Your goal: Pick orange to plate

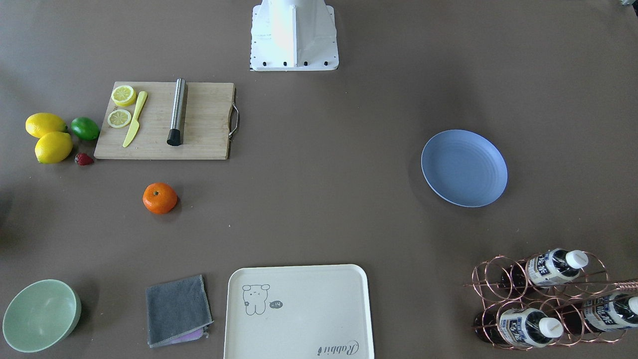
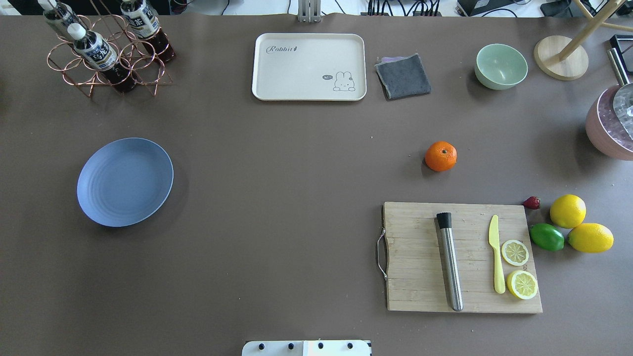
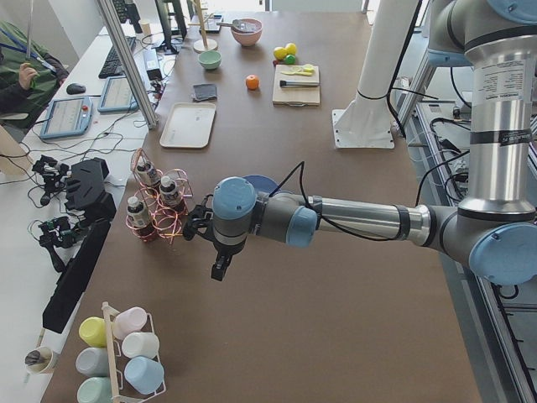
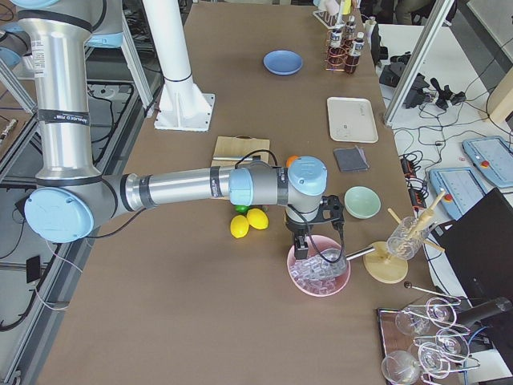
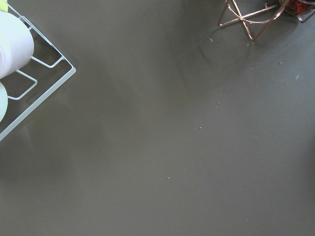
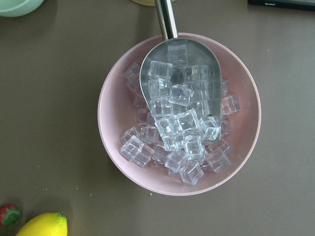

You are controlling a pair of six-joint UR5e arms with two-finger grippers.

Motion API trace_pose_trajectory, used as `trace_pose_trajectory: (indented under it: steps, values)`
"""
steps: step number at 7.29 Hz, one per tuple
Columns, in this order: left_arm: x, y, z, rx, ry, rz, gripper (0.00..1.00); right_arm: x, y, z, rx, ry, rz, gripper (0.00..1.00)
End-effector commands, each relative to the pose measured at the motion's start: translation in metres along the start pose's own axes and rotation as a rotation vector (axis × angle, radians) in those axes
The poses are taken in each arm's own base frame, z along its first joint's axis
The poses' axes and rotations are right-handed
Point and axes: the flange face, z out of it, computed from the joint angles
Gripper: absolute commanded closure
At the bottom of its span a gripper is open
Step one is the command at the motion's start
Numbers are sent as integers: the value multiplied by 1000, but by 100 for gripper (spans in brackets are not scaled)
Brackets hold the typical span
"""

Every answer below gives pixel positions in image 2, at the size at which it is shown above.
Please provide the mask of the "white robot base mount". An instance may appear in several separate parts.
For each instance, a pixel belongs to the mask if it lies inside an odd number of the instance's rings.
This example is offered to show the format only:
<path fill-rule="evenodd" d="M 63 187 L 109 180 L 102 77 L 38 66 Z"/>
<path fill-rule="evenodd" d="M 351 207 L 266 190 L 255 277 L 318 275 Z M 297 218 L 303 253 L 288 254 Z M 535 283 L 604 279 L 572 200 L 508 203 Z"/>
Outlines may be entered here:
<path fill-rule="evenodd" d="M 251 341 L 242 356 L 371 356 L 366 340 L 282 340 Z"/>

